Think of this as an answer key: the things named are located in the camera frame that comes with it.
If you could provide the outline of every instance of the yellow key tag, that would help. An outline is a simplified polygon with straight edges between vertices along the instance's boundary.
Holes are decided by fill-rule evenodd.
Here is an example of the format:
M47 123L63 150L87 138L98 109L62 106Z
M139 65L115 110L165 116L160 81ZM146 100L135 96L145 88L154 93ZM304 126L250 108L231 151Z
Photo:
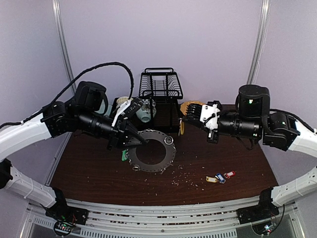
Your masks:
M208 177L206 176L206 181L207 182L218 182L218 179L214 178L214 177Z

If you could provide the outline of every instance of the green object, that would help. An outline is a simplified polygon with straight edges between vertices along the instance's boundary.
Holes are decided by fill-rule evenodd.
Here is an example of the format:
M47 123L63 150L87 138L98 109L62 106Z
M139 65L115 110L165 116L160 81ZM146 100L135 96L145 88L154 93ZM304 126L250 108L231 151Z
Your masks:
M122 161L127 160L127 157L125 156L126 153L127 153L127 150L122 151L122 158L121 158Z

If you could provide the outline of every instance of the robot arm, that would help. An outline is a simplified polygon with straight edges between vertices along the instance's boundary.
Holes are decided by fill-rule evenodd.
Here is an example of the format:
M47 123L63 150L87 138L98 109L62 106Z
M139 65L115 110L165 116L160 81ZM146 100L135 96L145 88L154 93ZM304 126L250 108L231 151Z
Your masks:
M75 96L66 103L55 102L44 107L43 113L31 120L0 131L0 189L9 189L39 202L47 215L56 220L71 222L75 216L78 224L85 224L87 210L69 207L61 190L33 181L12 166L7 157L38 141L76 130L108 139L109 150L147 143L128 120L140 109L142 100L127 101L120 106L114 118L109 118L95 112L102 101L105 101L107 109L105 91L106 88L99 84L82 81Z
M239 89L236 109L225 111L219 101L190 104L184 121L208 133L207 141L218 143L220 135L249 139L283 151L299 151L317 157L316 130L292 113L271 110L269 90L257 85ZM317 190L317 167L285 185L262 191L257 206L237 211L240 223L254 222L279 213L278 206Z

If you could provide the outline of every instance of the black cable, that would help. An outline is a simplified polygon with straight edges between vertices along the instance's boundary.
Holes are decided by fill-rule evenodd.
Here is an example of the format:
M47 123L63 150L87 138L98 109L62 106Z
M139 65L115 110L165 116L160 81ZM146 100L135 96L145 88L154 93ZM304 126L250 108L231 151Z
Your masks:
M304 122L299 116L293 114L293 113L290 113L290 112L287 112L287 111L283 111L283 110L279 110L279 109L270 109L270 111L272 112L277 112L277 113L285 113L287 115L290 115L294 118L296 118L301 124L303 124L308 130L310 130L311 132L315 132L314 129L312 127L310 127L306 122Z
M40 109L38 112L34 113L33 115L29 116L28 118L24 119L23 120L23 123L26 123L27 121L33 119L34 117L37 117L39 114L43 113L43 111L50 107L53 103L56 102L56 100L68 89L70 88L71 85L73 85L81 76L83 76L85 73L88 73L94 69L97 69L97 68L100 68L100 67L104 67L104 66L109 66L109 65L117 65L117 66L120 66L120 67L123 67L129 74L129 77L130 77L130 81L131 81L131 88L130 88L130 95L129 95L129 99L132 97L132 93L133 93L133 87L134 87L134 80L133 80L133 75L132 75L132 72L131 70L123 63L120 63L120 62L108 62L108 63L101 63L101 64L98 64L98 65L95 65L94 67L91 67L91 68L88 68L84 71L82 71L79 75L77 75L77 77L75 77L73 80L71 80L69 82L69 84L64 87L60 93L58 93L56 95L56 97L48 104L46 105L45 107L43 107L42 109ZM22 122L6 122L6 123L3 123L2 125L0 125L0 129L3 128L4 126L7 126L7 125L21 125L23 124Z
M283 217L284 217L284 213L285 213L285 204L283 204L283 214L282 214L282 216L281 216L281 220L279 220L279 223L278 223L278 224L277 224L277 226L274 228L274 230L273 230L273 231L271 231L271 233L270 233L270 234L272 234L273 232L275 232L275 231L276 231L276 229L279 227L279 225L281 225L281 222L282 222Z
M204 126L207 124L208 121L210 121L212 118L215 118L216 117L216 114L213 113L210 117L208 117L205 121L204 121Z
M241 143L241 144L243 144L243 146L247 149L247 150L253 150L253 146L254 146L254 143L253 143L253 140L251 140L251 139L249 139L250 140L250 147L249 146L247 146L244 142L243 142L243 140L241 140L241 138L240 137L236 137L237 138L237 140Z

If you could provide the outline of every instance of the red key tag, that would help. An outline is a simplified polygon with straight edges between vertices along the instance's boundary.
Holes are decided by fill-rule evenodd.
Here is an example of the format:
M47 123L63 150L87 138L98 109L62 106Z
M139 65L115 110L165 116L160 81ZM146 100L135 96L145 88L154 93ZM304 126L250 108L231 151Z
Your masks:
M228 173L223 174L223 176L224 176L226 179L229 179L229 178L231 178L231 177L233 177L233 176L235 176L235 175L236 175L236 172L234 172L234 171L231 171L231 172L228 172Z

